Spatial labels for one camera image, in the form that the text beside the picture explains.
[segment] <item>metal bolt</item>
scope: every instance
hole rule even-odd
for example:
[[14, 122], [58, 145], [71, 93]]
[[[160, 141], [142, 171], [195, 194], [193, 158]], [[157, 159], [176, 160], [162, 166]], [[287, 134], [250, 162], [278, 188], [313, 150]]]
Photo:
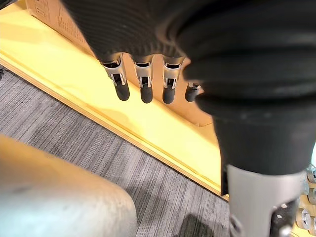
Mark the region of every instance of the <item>metal bolt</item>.
[[241, 225], [241, 223], [238, 221], [238, 219], [234, 215], [230, 216], [229, 227], [230, 227], [231, 235], [233, 237], [240, 237], [240, 236], [242, 236], [241, 235], [242, 234], [242, 225]]
[[308, 230], [311, 225], [311, 216], [306, 209], [299, 209], [296, 213], [296, 224], [299, 228]]

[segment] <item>yellow wooden board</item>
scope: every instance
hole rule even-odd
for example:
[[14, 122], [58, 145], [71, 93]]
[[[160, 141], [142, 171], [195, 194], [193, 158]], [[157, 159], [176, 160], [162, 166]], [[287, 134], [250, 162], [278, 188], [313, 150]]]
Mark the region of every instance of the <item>yellow wooden board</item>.
[[[120, 101], [99, 62], [29, 15], [23, 1], [0, 11], [0, 64], [220, 194], [220, 152], [211, 124], [194, 126], [155, 99], [142, 103], [131, 83], [129, 100]], [[309, 235], [298, 228], [294, 233]]]

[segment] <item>gray carpet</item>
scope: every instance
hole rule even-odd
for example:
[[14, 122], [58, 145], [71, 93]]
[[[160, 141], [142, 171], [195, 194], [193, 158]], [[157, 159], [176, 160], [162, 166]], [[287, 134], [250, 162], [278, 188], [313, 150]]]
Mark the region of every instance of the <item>gray carpet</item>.
[[0, 80], [0, 133], [127, 190], [138, 237], [229, 236], [224, 200], [9, 70]]

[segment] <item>cardboard box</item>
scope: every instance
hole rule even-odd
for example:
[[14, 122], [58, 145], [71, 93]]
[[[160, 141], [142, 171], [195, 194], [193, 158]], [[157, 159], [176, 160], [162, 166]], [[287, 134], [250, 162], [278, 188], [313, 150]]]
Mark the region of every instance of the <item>cardboard box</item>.
[[[30, 13], [34, 17], [38, 18], [40, 21], [68, 38], [85, 52], [93, 55], [93, 52], [85, 41], [80, 30], [59, 0], [26, 0], [26, 4]], [[136, 86], [139, 86], [134, 64], [130, 56], [128, 54], [124, 54], [123, 60], [125, 63], [127, 79]], [[162, 57], [155, 55], [153, 61], [153, 95], [155, 99], [163, 103]], [[186, 59], [184, 65], [187, 65], [188, 63], [189, 60]], [[212, 123], [210, 115], [201, 111], [194, 102], [189, 103], [185, 100], [186, 88], [187, 83], [183, 80], [182, 75], [180, 75], [176, 87], [175, 99], [171, 104], [165, 105], [181, 117], [198, 126], [205, 126]]]

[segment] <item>gray rounded object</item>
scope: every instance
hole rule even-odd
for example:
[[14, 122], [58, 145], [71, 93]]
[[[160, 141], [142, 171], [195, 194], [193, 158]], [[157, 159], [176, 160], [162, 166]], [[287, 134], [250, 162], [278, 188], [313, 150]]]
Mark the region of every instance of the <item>gray rounded object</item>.
[[0, 237], [135, 237], [119, 186], [0, 136]]
[[296, 224], [299, 228], [308, 230], [311, 226], [311, 216], [306, 209], [298, 209], [296, 213]]

